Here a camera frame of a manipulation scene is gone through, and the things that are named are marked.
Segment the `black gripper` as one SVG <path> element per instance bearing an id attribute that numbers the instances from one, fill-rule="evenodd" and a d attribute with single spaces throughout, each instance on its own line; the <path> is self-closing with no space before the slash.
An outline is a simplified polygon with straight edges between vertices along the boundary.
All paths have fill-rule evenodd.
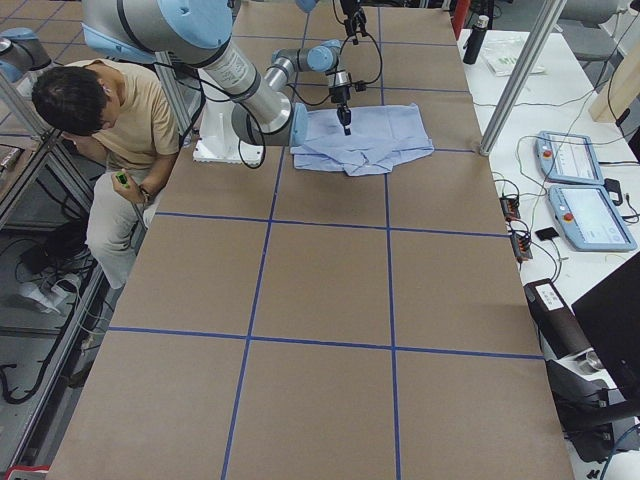
<path id="1" fill-rule="evenodd" d="M 341 0 L 341 9 L 345 15 L 343 24 L 346 34 L 353 45 L 358 45 L 358 33 L 365 33 L 365 14 L 360 0 Z"/>
<path id="2" fill-rule="evenodd" d="M 349 85 L 339 85 L 332 86 L 329 88 L 330 100 L 337 107 L 337 115 L 340 122 L 350 122 L 351 121 L 351 111 L 348 106 L 348 101 L 350 100 L 350 86 Z M 346 136 L 351 135 L 351 126 L 350 124 L 343 125 L 344 134 Z"/>

